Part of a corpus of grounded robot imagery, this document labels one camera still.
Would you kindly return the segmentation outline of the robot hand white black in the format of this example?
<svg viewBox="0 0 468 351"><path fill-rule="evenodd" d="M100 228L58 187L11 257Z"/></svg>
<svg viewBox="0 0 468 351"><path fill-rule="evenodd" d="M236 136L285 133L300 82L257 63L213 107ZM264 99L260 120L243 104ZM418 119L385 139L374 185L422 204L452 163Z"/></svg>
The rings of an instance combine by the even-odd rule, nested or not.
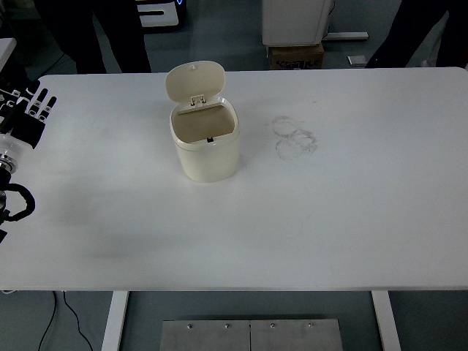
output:
<svg viewBox="0 0 468 351"><path fill-rule="evenodd" d="M18 140L21 145L35 149L45 131L46 121L57 97L34 80L23 91L2 92L9 98L1 103L1 139Z"/></svg>

